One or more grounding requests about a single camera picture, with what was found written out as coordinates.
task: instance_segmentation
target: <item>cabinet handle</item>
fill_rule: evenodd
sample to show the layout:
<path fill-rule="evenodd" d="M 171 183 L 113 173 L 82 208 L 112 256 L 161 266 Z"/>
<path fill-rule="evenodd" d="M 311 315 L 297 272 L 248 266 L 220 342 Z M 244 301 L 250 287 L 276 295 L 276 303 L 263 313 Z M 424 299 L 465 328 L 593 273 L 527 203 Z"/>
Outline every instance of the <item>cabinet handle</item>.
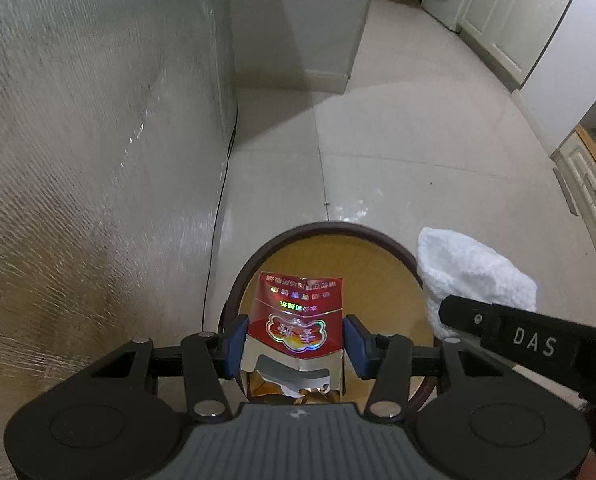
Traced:
<path fill-rule="evenodd" d="M 585 173 L 584 181 L 585 181 L 585 186 L 587 187 L 587 190 L 590 193 L 590 195 L 593 198 L 596 198 L 596 188 L 591 183 L 591 179 L 589 178 L 589 175 L 587 173 Z"/>

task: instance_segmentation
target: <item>tile floor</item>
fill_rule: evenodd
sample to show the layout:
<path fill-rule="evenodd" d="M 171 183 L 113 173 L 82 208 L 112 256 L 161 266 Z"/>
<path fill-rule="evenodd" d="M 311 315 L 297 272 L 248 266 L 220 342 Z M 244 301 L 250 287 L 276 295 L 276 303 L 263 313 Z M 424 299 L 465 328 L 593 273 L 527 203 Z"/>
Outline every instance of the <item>tile floor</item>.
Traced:
<path fill-rule="evenodd" d="M 423 226 L 463 232 L 536 280 L 540 312 L 596 326 L 596 253 L 552 162 L 504 86 L 420 8 L 373 1 L 344 95 L 238 100 L 206 330 L 257 248 L 326 219 L 412 252 Z"/>

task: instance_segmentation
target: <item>screw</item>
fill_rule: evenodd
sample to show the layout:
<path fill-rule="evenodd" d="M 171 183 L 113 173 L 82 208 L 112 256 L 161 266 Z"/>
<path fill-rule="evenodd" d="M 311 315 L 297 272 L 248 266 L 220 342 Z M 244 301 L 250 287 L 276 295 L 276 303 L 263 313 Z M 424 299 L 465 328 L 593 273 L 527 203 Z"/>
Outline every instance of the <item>screw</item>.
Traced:
<path fill-rule="evenodd" d="M 380 418 L 393 418 L 402 411 L 402 406 L 390 400 L 379 400 L 369 407 L 369 411 Z"/>
<path fill-rule="evenodd" d="M 200 416 L 222 415 L 225 409 L 225 405 L 219 400 L 201 400 L 194 405 L 194 411 Z"/>

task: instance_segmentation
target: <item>white cloth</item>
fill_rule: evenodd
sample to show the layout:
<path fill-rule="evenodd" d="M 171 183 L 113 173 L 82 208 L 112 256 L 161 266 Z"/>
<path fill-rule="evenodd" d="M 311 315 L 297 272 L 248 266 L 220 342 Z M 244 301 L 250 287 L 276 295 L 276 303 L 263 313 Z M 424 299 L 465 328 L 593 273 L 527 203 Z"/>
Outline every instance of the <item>white cloth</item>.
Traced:
<path fill-rule="evenodd" d="M 418 273 L 427 297 L 427 319 L 440 339 L 456 334 L 438 317 L 440 302 L 451 294 L 536 311 L 534 280 L 494 249 L 455 231 L 422 229 Z"/>

